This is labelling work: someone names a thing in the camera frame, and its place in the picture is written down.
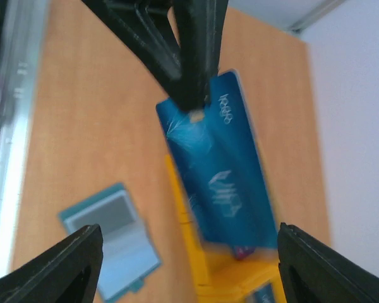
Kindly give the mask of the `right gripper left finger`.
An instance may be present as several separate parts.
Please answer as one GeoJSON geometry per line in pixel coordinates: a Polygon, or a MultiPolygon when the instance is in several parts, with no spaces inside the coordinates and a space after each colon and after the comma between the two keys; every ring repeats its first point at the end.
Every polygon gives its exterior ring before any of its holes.
{"type": "Polygon", "coordinates": [[[0,302],[93,302],[102,246],[99,225],[80,228],[0,278],[0,302]]]}

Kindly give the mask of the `teal leather card holder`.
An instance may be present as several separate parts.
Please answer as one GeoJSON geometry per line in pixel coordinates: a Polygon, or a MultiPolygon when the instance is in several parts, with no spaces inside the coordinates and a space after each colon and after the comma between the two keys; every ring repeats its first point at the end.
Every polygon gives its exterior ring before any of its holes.
{"type": "Polygon", "coordinates": [[[68,234],[85,225],[100,226],[103,261],[97,289],[104,302],[138,292],[161,265],[146,225],[120,182],[59,212],[59,220],[68,234]]]}

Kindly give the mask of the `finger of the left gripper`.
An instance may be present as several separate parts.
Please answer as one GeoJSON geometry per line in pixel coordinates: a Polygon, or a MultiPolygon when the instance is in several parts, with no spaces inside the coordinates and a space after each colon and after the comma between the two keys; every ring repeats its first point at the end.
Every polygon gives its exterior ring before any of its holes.
{"type": "Polygon", "coordinates": [[[172,1],[83,2],[173,95],[181,79],[180,48],[168,19],[172,1]]]}
{"type": "Polygon", "coordinates": [[[171,98],[182,111],[210,104],[210,80],[219,71],[227,1],[173,1],[179,35],[180,92],[171,98]]]}

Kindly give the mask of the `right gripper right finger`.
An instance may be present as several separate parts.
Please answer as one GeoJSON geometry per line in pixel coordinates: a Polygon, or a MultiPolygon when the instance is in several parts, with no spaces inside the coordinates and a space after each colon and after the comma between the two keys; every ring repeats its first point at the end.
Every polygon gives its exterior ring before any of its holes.
{"type": "Polygon", "coordinates": [[[379,278],[295,225],[280,224],[279,271],[288,302],[379,302],[379,278]]]}

